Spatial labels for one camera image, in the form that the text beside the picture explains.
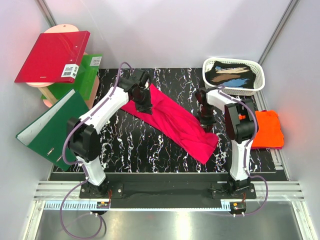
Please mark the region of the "magenta pink t shirt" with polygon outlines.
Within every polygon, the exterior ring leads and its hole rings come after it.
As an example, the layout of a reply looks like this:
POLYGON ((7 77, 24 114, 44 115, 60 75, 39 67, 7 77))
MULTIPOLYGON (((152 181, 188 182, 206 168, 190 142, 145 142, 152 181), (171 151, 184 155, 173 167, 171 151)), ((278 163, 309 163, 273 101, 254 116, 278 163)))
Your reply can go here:
POLYGON ((133 101, 121 109, 161 131, 195 160, 206 164, 218 145, 218 136, 205 132, 195 116, 154 85, 150 87, 150 95, 152 114, 138 112, 133 101))

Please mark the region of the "white plastic basket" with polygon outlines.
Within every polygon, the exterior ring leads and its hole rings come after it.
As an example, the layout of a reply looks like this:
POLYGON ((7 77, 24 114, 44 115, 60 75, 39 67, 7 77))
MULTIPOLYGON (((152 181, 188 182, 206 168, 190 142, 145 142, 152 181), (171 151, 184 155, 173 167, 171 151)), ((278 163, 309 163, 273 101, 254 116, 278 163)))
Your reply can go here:
POLYGON ((265 87, 265 74, 252 60, 211 57, 202 65, 202 78, 207 89, 224 87, 229 95, 252 96, 265 87))

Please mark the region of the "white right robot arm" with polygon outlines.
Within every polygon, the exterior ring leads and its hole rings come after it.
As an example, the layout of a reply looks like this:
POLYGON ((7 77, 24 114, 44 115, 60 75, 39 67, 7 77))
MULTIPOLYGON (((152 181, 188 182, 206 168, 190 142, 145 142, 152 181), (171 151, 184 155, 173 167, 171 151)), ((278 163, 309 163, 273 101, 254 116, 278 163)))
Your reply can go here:
POLYGON ((224 112, 225 132, 232 146, 227 192, 230 197, 239 198, 251 184, 250 151, 259 129, 253 100, 236 99, 224 93, 222 86, 201 87, 196 90, 195 98, 200 105, 196 118, 207 132, 216 122, 214 108, 224 112))

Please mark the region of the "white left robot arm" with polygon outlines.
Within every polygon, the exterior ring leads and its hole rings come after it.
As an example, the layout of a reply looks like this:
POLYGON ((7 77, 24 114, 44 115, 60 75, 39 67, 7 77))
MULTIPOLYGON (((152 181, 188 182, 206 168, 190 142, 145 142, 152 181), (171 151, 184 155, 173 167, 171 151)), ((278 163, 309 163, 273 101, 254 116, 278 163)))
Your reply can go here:
POLYGON ((139 113, 152 114, 151 77, 142 69, 135 69, 128 77, 119 77, 108 93, 88 112, 67 122, 67 139, 63 149, 68 148, 85 172, 91 184, 90 192, 97 198, 108 193, 104 183, 106 174, 101 163, 102 144, 99 134, 110 118, 124 105, 131 102, 139 113))

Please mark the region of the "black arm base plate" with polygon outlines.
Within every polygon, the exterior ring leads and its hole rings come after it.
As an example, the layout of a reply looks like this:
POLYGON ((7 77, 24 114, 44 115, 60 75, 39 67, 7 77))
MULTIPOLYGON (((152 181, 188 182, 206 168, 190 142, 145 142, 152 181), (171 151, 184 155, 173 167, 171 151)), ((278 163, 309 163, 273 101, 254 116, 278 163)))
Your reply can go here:
POLYGON ((253 184, 250 187, 231 193, 226 182, 201 181, 167 181, 167 182, 116 182, 106 183, 101 188, 88 183, 80 187, 81 199, 102 199, 111 196, 112 199, 124 199, 131 196, 201 196, 215 200, 242 199, 255 200, 257 194, 253 184))

